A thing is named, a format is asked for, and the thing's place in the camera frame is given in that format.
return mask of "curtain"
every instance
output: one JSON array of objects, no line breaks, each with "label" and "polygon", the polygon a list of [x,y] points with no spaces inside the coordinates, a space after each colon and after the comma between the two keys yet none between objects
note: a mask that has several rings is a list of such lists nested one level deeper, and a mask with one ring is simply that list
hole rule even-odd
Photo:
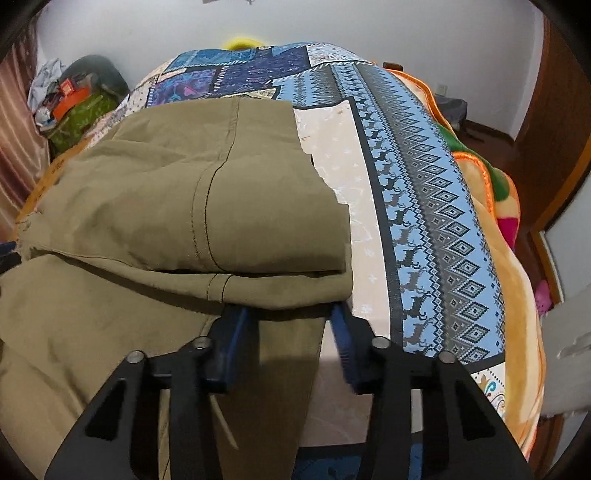
[{"label": "curtain", "polygon": [[47,140],[35,126],[27,95],[37,68],[32,21],[0,63],[0,242],[50,162]]}]

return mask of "bedspread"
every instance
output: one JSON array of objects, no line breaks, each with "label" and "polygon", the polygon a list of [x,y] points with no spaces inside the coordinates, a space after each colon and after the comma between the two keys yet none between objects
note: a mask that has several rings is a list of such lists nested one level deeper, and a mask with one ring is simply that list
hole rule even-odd
[{"label": "bedspread", "polygon": [[[545,360],[511,249],[511,180],[457,140],[422,82],[322,43],[183,53],[103,118],[89,145],[142,108],[232,95],[289,100],[304,151],[349,205],[353,314],[406,351],[453,352],[527,456]],[[327,324],[294,479],[355,473],[370,406],[345,384]]]}]

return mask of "silver bolt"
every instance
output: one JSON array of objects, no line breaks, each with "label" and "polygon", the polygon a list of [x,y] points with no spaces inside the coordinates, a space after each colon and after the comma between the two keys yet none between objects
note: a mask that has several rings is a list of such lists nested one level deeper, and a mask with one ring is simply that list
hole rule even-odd
[{"label": "silver bolt", "polygon": [[193,340],[193,346],[197,350],[203,350],[206,348],[210,348],[211,345],[212,345],[212,340],[209,337],[197,337],[195,340]]},{"label": "silver bolt", "polygon": [[386,337],[374,337],[371,340],[371,344],[374,348],[383,350],[390,347],[390,340],[388,340]]},{"label": "silver bolt", "polygon": [[144,359],[144,353],[139,350],[134,350],[127,356],[127,361],[130,364],[138,364]]},{"label": "silver bolt", "polygon": [[456,356],[453,353],[448,352],[447,350],[439,352],[439,355],[437,357],[444,364],[452,364],[453,362],[456,361]]}]

